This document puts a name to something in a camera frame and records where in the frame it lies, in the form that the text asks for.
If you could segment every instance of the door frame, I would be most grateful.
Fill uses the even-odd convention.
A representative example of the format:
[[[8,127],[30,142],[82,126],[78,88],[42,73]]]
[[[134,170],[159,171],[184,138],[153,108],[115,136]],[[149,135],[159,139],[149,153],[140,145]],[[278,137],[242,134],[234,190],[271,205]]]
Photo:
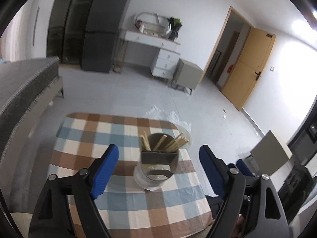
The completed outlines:
[[[208,67],[209,67],[209,65],[210,65],[210,62],[211,62],[211,60],[212,60],[212,58],[213,58],[213,56],[214,56],[214,54],[215,54],[215,52],[216,52],[216,49],[217,49],[217,47],[218,47],[218,45],[219,45],[220,39],[221,39],[221,37],[222,37],[222,35],[223,35],[223,32],[224,32],[224,29],[225,29],[225,27],[226,27],[226,25],[227,25],[227,23],[228,23],[228,19],[229,19],[229,17],[230,17],[231,12],[234,12],[235,14],[239,15],[247,24],[250,25],[250,27],[254,27],[253,24],[251,24],[245,17],[243,17],[243,16],[241,15],[241,13],[239,13],[235,8],[233,8],[232,6],[230,6],[229,11],[228,11],[227,16],[226,16],[226,19],[224,20],[224,23],[223,23],[223,25],[222,25],[221,31],[220,31],[220,33],[219,33],[219,36],[218,36],[217,40],[216,40],[216,43],[215,43],[215,45],[214,45],[214,47],[213,47],[213,49],[212,49],[212,51],[211,51],[211,53],[210,53],[209,59],[208,59],[208,61],[207,61],[207,63],[206,63],[206,66],[205,66],[205,68],[203,69],[203,75],[202,75],[201,79],[199,80],[199,83],[202,81],[202,79],[203,79],[203,78],[205,77],[205,75],[206,75],[207,69],[208,69]]]

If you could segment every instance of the door handle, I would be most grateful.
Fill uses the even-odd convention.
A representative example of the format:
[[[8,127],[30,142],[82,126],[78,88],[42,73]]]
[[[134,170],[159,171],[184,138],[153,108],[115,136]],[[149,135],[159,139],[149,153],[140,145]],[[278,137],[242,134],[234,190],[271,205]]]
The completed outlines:
[[[255,74],[257,75],[256,76],[256,81],[257,81],[259,79],[259,77],[261,76],[261,72],[259,72],[259,73],[255,72]]]

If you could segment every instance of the blue gripper pad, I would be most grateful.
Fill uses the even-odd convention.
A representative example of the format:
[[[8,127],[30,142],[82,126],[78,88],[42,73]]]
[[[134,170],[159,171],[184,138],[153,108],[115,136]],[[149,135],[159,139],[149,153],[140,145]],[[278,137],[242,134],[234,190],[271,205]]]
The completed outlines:
[[[222,199],[227,195],[227,183],[229,181],[229,168],[221,160],[215,157],[207,145],[199,149],[199,160],[206,173],[208,181],[216,195]]]
[[[252,172],[250,171],[250,169],[247,167],[247,165],[245,164],[245,162],[243,162],[242,159],[239,159],[236,162],[236,166],[237,168],[240,170],[240,172],[244,175],[244,176],[251,176],[253,177]]]
[[[93,177],[92,189],[90,192],[93,200],[97,199],[99,195],[103,194],[119,158],[119,150],[115,145],[110,145],[105,154],[106,153],[107,155],[105,156],[105,159]]]

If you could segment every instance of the wooden door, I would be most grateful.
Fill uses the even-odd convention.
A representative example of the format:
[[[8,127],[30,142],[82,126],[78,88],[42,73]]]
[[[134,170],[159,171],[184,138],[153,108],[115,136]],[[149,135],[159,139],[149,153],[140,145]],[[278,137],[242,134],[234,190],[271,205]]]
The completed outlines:
[[[230,74],[222,94],[241,110],[251,94],[273,49],[276,35],[251,28],[242,52]]]

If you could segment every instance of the white dresser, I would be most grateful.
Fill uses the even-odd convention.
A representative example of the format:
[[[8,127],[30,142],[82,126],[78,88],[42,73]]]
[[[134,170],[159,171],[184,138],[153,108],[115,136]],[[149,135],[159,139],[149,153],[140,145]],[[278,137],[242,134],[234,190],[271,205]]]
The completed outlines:
[[[173,73],[180,58],[180,43],[129,30],[121,31],[120,39],[159,47],[159,54],[151,66],[152,75],[169,80],[173,78]]]

